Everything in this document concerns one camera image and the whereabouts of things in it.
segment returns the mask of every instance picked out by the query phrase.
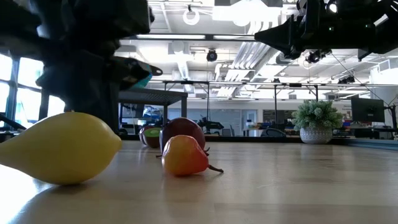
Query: green plant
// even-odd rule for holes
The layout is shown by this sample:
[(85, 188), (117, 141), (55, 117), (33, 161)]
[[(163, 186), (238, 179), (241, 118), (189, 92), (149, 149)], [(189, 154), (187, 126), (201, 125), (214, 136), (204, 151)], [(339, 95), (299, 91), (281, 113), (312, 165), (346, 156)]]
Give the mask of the green plant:
[(332, 101), (309, 101), (304, 100), (304, 104), (293, 112), (293, 124), (296, 131), (301, 128), (340, 128), (343, 115), (332, 107)]

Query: white flower pot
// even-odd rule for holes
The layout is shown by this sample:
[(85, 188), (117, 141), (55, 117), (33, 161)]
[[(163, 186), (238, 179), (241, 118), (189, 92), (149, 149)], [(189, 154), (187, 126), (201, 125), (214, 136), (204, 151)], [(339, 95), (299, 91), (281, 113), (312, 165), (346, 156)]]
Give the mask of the white flower pot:
[(331, 128), (302, 128), (301, 141), (307, 144), (327, 144), (333, 137)]

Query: potted plant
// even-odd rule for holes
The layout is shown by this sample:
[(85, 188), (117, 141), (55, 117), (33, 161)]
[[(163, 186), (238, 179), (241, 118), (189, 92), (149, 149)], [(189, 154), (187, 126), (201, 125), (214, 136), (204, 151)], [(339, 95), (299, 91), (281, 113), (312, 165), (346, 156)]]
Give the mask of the potted plant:
[(326, 144), (332, 138), (333, 128), (340, 128), (343, 115), (337, 113), (331, 101), (309, 101), (293, 112), (294, 129), (300, 131), (301, 140), (307, 144)]

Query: pear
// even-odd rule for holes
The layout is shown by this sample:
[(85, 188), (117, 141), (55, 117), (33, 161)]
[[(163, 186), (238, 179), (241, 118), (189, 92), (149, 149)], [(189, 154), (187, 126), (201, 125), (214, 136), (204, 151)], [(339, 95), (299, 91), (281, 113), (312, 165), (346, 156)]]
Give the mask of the pear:
[(0, 164), (51, 184), (79, 184), (102, 172), (120, 148), (119, 136), (105, 122), (68, 112), (1, 143)]
[(167, 141), (162, 164), (166, 172), (175, 176), (196, 174), (207, 168), (224, 172), (209, 165), (209, 159), (196, 139), (185, 135), (174, 136)]

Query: pear stem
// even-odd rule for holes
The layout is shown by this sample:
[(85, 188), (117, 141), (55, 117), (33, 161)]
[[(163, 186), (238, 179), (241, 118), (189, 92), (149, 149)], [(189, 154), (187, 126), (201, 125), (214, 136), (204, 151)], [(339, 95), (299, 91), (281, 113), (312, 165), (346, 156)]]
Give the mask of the pear stem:
[(220, 172), (220, 173), (224, 173), (224, 171), (223, 171), (222, 169), (215, 168), (215, 167), (213, 167), (213, 166), (212, 166), (212, 165), (210, 165), (210, 164), (209, 164), (208, 168), (209, 168), (209, 169), (211, 169), (211, 170), (214, 170), (214, 171)]

